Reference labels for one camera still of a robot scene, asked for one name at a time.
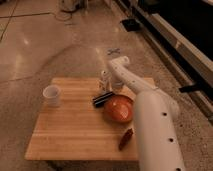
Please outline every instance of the table leg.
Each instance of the table leg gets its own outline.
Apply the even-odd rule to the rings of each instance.
[[[57,166],[56,163],[54,163],[54,161],[51,160],[47,160],[46,163],[48,164],[48,166],[50,166],[54,171],[62,171],[63,168],[60,166]]]

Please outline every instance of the wooden table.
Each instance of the wooden table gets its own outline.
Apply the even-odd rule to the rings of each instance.
[[[154,84],[152,78],[145,78]],[[98,94],[97,78],[54,78],[61,89],[61,106],[44,102],[33,131],[27,160],[137,160],[135,138],[118,150],[119,141],[132,123],[118,124],[103,118],[92,99]],[[121,94],[135,95],[125,87]]]

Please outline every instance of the white cup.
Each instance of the white cup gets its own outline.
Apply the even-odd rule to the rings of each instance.
[[[43,96],[48,106],[60,106],[60,89],[56,85],[50,85],[43,90]]]

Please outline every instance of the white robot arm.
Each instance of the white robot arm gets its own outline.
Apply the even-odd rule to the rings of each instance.
[[[113,89],[127,85],[135,94],[133,124],[141,171],[185,171],[172,117],[179,107],[168,94],[128,71],[126,56],[109,61]]]

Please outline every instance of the floor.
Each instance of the floor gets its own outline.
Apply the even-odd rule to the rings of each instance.
[[[11,15],[16,0],[0,5],[0,16]],[[14,15],[53,12],[67,19],[58,0],[20,0]],[[146,42],[141,32],[126,32],[125,18],[112,3],[89,1],[72,19],[53,14],[11,19],[0,43],[0,170],[48,171],[45,162],[26,161],[24,154],[42,105],[42,90],[53,77],[97,77],[106,61],[129,56],[130,70],[153,77],[181,108],[174,121],[188,171],[213,170],[213,129]],[[9,19],[0,19],[0,34]],[[108,50],[120,48],[108,55]],[[69,162],[72,171],[134,171],[137,162]]]

